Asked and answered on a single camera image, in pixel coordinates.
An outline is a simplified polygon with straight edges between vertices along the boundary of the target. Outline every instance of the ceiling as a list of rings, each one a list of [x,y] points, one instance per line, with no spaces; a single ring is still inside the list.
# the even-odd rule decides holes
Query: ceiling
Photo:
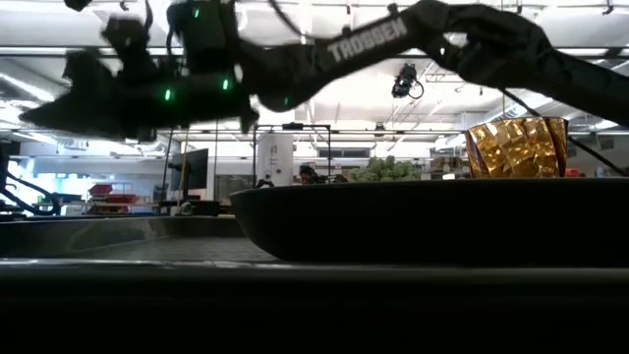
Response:
[[[166,37],[164,9],[169,0],[149,2],[155,13],[150,45],[163,47]],[[467,3],[462,0],[447,2]],[[514,11],[516,5],[516,0],[469,2],[488,3],[510,11]],[[304,30],[317,36],[333,36],[344,26],[355,28],[386,16],[388,1],[281,0],[280,3],[287,15]],[[411,3],[407,0],[398,2],[401,6]],[[602,14],[606,1],[521,0],[517,3],[522,5],[523,16],[545,29],[554,46],[608,47],[627,46],[629,43],[629,0],[614,0],[615,11],[609,15]],[[76,13],[57,0],[0,0],[0,32],[3,33],[0,36],[0,100],[5,102],[0,105],[0,129],[22,125],[14,109],[17,103],[7,102],[38,101],[59,95],[69,86],[62,78],[63,56],[51,58],[44,57],[45,54],[63,54],[64,47],[106,46],[99,32],[111,14],[143,16],[142,2],[127,2],[127,5],[130,11],[123,12],[118,1],[94,1],[81,13]],[[244,27],[240,35],[249,41],[274,45],[299,40],[278,20],[264,0],[242,0],[237,13]],[[450,39],[454,42],[464,40],[461,35],[453,35]],[[113,70],[119,66],[116,60],[105,62]],[[423,73],[421,82],[426,93],[420,100],[391,97],[393,79],[404,63],[415,64],[418,72]],[[618,70],[629,71],[622,62],[615,64]],[[540,99],[531,92],[515,92],[527,102],[527,99],[537,99],[543,114],[569,117],[582,129],[595,129],[596,124],[601,127],[602,120],[597,117],[586,119],[584,114],[559,102],[545,97]],[[395,130],[463,130],[513,107],[511,101],[503,99],[496,90],[464,84],[430,60],[391,59],[329,84],[311,100],[310,109],[302,106],[288,114],[262,109],[261,123],[296,120],[331,124],[334,129],[341,130],[373,129],[376,123],[385,123],[387,129]],[[214,127],[214,124],[196,126],[199,129],[208,127]],[[231,128],[231,123],[226,122],[220,129],[226,128]],[[212,139],[212,136],[203,134],[193,137],[193,140]]]

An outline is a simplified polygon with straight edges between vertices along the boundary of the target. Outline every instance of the gold glass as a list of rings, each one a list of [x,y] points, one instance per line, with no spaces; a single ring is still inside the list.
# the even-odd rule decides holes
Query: gold glass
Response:
[[[465,133],[474,178],[563,177],[568,121],[529,117],[485,123]]]

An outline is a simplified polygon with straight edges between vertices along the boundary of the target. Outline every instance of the white pillar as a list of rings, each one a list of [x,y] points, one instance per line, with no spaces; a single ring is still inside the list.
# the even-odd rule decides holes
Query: white pillar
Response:
[[[293,184],[293,135],[269,133],[257,143],[257,178],[273,185]]]

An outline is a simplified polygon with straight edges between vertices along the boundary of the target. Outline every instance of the black bowl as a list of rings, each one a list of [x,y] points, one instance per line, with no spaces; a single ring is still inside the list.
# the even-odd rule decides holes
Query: black bowl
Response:
[[[629,266],[629,179],[328,184],[231,196],[245,234],[290,262]]]

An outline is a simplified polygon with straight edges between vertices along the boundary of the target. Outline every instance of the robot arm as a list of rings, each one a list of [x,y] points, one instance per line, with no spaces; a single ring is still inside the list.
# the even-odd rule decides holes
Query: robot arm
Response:
[[[146,129],[235,116],[247,131],[257,119],[252,94],[271,110],[290,110],[334,80],[417,48],[469,83],[530,89],[629,125],[629,78],[554,50],[539,26],[517,14],[420,0],[401,12],[390,6],[388,17],[331,39],[264,49],[238,37],[233,7],[233,2],[211,0],[169,8],[171,29],[183,37],[189,76],[170,70],[176,67],[172,62],[156,67],[147,62],[147,36],[139,26],[115,26],[104,35],[123,62],[117,77],[111,79],[93,57],[84,55],[90,59],[79,62],[73,54],[68,71],[81,72],[82,82],[92,87],[82,84],[22,118],[110,138],[138,139],[136,134]],[[444,37],[450,32],[465,33],[468,42],[450,43]],[[128,42],[133,46],[119,45]],[[242,68],[241,81],[234,65]],[[98,122],[86,116],[98,117]]]

